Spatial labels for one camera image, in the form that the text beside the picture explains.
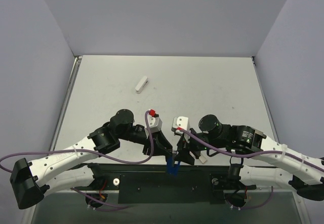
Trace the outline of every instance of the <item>wall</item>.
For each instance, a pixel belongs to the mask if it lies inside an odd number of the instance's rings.
[[[45,0],[74,54],[254,56],[286,0]]]
[[[324,157],[324,0],[287,0],[256,56],[281,143]],[[307,201],[312,223],[324,202]]]
[[[49,149],[74,58],[44,0],[0,0],[0,56],[0,157]],[[0,171],[0,223],[17,224],[9,177]]]

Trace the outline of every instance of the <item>red wire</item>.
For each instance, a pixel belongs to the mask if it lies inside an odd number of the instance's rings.
[[[101,190],[99,190],[99,195],[100,195],[100,197],[101,197],[102,199],[105,199],[105,197],[101,194],[101,191],[104,190],[104,188],[106,187],[106,185],[107,185],[107,180],[105,180],[105,183],[104,183],[103,187],[101,188]]]

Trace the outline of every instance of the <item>gray wall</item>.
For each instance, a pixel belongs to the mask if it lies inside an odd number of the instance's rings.
[[[324,0],[287,0],[256,56],[281,143],[324,157]],[[307,201],[312,223],[324,202]]]
[[[286,0],[45,0],[74,54],[254,56]]]
[[[44,0],[0,0],[0,56],[0,157],[47,150],[74,58]],[[9,177],[0,171],[0,223],[16,224]]]

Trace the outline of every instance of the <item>white table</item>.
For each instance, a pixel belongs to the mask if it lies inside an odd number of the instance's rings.
[[[136,94],[135,86],[143,76],[149,77],[149,83]],[[78,142],[122,108],[130,109],[135,123],[142,125],[145,111],[155,109],[175,149],[179,137],[173,135],[171,125],[177,116],[189,117],[191,127],[199,131],[199,120],[215,114],[223,124],[252,126],[273,138],[251,58],[87,55],[82,58],[55,149]],[[140,161],[147,157],[142,149],[121,141],[110,155]],[[205,165],[229,165],[224,155],[207,159]],[[112,163],[104,158],[91,162]],[[153,157],[147,164],[165,164],[165,158]],[[267,166],[251,159],[244,164]]]

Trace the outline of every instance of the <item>white round knob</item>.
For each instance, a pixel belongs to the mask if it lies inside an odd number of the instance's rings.
[[[119,179],[115,178],[112,183],[113,183],[113,185],[118,186],[119,185]]]

